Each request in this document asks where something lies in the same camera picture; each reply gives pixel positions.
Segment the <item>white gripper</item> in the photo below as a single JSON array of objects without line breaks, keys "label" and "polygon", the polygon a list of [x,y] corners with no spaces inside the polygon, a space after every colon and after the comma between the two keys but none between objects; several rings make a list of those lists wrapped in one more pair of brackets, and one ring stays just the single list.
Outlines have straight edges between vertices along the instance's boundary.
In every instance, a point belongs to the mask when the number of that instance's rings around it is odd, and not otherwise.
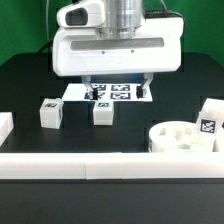
[{"label": "white gripper", "polygon": [[59,76],[83,76],[91,100],[98,90],[86,75],[145,73],[136,87],[137,98],[145,98],[153,74],[175,71],[181,64],[183,19],[146,20],[130,39],[103,39],[97,28],[61,28],[53,41],[53,70]]}]

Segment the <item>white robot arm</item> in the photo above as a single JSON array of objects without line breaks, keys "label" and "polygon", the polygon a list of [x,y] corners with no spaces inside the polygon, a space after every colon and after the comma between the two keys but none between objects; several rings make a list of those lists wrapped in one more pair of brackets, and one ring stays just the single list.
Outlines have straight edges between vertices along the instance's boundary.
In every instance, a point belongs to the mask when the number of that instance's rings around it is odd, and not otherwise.
[{"label": "white robot arm", "polygon": [[59,76],[80,76],[92,99],[93,75],[141,73],[136,97],[144,99],[157,72],[181,64],[184,19],[164,9],[160,16],[143,13],[142,0],[80,0],[57,13],[53,70]]}]

